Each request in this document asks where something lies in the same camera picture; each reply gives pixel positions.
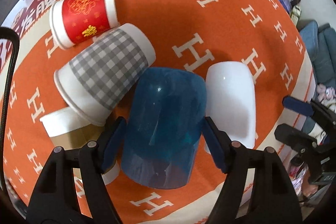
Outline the translucent blue plastic cup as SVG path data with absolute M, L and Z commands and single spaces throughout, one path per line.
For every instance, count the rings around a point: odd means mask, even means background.
M 206 112 L 204 79 L 151 67 L 135 89 L 121 169 L 138 184 L 176 189 L 190 179 Z

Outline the brown sleeve paper cup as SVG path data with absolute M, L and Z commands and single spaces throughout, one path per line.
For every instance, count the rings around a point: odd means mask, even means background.
M 104 132 L 104 127 L 91 124 L 70 107 L 44 115 L 40 121 L 53 145 L 62 146 L 65 150 L 81 148 L 92 140 L 98 141 Z M 111 136 L 107 143 L 99 145 L 104 149 L 102 179 L 106 185 L 110 184 L 120 172 L 116 163 L 116 153 L 120 142 L 120 131 L 117 131 L 116 136 Z

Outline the white plastic cup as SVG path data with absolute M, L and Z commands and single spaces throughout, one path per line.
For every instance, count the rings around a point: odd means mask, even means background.
M 206 74 L 206 116 L 233 141 L 255 146 L 255 86 L 249 68 L 237 61 L 211 65 Z

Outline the grey checkered paper cup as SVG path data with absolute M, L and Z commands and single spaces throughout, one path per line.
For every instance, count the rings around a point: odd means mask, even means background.
M 79 116 L 103 126 L 155 60 L 150 40 L 138 27 L 126 23 L 56 70 L 54 82 L 67 105 Z

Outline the red patterned paper cup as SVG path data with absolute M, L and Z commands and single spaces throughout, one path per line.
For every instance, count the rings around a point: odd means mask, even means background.
M 62 0 L 50 9 L 56 45 L 67 50 L 118 26 L 115 0 Z

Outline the blue sofa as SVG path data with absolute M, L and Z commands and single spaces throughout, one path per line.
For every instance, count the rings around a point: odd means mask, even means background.
M 316 84 L 335 88 L 335 29 L 311 20 L 299 31 L 313 66 Z

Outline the orange H-pattern tablecloth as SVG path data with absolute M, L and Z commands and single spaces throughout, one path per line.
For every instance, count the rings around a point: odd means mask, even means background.
M 49 14 L 54 2 L 33 0 L 11 7 L 4 26 L 20 36 L 5 132 L 4 170 L 25 208 L 53 145 L 41 123 L 66 106 L 54 72 L 89 46 L 68 50 L 53 40 Z M 278 124 L 301 127 L 303 117 L 282 106 L 284 96 L 313 96 L 315 80 L 307 50 L 278 0 L 116 0 L 120 24 L 138 27 L 156 53 L 155 66 L 205 77 L 209 67 L 238 61 L 252 73 L 256 92 L 256 143 L 285 159 L 290 149 L 276 141 Z

